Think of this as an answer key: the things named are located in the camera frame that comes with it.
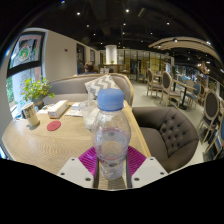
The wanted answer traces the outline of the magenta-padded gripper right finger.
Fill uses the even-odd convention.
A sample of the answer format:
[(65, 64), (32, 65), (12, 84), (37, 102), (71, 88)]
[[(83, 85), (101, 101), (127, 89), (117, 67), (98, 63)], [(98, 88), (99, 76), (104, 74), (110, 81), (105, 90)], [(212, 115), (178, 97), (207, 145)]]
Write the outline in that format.
[(146, 157), (129, 146), (126, 159), (126, 180), (128, 188), (140, 188), (167, 175), (155, 157)]

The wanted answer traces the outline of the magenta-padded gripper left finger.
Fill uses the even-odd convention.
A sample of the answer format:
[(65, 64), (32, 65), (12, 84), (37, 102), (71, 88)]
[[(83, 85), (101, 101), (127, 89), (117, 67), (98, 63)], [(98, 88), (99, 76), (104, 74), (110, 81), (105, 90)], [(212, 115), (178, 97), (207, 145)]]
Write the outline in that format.
[(99, 181), (98, 158), (93, 147), (79, 157), (71, 157), (58, 176), (84, 188), (97, 188)]

